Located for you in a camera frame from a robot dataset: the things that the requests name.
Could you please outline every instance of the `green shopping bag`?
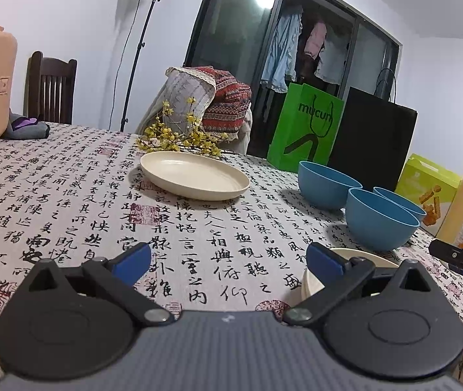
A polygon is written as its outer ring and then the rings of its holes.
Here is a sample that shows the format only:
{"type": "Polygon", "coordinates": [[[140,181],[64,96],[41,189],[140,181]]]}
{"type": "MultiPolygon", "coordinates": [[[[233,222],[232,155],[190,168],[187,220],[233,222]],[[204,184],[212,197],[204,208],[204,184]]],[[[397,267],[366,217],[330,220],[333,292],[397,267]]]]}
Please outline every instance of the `green shopping bag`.
{"type": "Polygon", "coordinates": [[[343,110],[344,102],[324,91],[290,84],[267,161],[289,172],[301,160],[326,165],[343,110]]]}

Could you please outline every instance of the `cream plate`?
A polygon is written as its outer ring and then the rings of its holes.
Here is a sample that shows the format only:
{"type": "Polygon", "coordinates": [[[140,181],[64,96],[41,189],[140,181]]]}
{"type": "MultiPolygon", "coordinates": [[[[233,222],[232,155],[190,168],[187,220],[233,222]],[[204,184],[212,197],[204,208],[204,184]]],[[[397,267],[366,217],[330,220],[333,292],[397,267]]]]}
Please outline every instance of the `cream plate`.
{"type": "Polygon", "coordinates": [[[152,183],[182,197],[222,201],[240,196],[250,180],[239,169],[190,152],[157,151],[141,157],[152,183]]]}
{"type": "MultiPolygon", "coordinates": [[[[398,265],[396,265],[393,262],[390,262],[389,260],[386,260],[382,257],[378,257],[371,253],[366,253],[365,251],[343,249],[343,248],[331,249],[331,251],[334,251],[335,253],[345,258],[346,260],[349,260],[351,257],[365,257],[366,259],[371,260],[377,268],[397,268],[398,267],[398,265]]],[[[302,286],[300,287],[300,296],[302,297],[302,299],[305,300],[306,298],[319,292],[323,288],[324,286],[321,283],[321,281],[319,281],[313,273],[311,273],[309,270],[306,269],[304,271],[302,286]]]]}

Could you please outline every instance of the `wooden chair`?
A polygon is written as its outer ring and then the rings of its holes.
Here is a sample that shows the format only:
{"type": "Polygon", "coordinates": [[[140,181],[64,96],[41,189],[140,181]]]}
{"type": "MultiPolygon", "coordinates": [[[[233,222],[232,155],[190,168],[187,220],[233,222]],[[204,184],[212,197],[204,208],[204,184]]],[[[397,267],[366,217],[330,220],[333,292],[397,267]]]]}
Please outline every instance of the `wooden chair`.
{"type": "Polygon", "coordinates": [[[72,124],[72,102],[77,60],[68,63],[32,54],[28,81],[27,111],[30,118],[72,124]]]}

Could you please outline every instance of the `calligraphy tablecloth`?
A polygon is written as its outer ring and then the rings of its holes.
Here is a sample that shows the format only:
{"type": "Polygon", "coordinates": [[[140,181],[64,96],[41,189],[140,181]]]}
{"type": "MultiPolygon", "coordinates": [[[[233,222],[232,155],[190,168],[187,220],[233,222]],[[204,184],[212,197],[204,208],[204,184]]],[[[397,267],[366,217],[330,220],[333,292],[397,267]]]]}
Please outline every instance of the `calligraphy tablecloth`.
{"type": "MultiPolygon", "coordinates": [[[[0,140],[0,311],[34,263],[77,266],[150,242],[152,266],[139,292],[173,313],[274,310],[300,301],[311,241],[362,249],[343,214],[310,206],[297,176],[265,160],[226,155],[251,188],[233,201],[169,194],[142,174],[135,136],[53,124],[40,141],[0,140]]],[[[386,258],[420,260],[463,321],[463,278],[427,252],[418,230],[386,258]]]]}

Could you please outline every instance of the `snack box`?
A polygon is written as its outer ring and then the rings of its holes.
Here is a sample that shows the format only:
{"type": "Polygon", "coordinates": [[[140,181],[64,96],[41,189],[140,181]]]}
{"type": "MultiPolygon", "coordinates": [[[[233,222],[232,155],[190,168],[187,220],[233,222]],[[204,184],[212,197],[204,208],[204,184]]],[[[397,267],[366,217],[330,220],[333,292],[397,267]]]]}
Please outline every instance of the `snack box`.
{"type": "Polygon", "coordinates": [[[427,212],[420,226],[436,236],[462,179],[430,160],[411,154],[395,192],[427,212]]]}

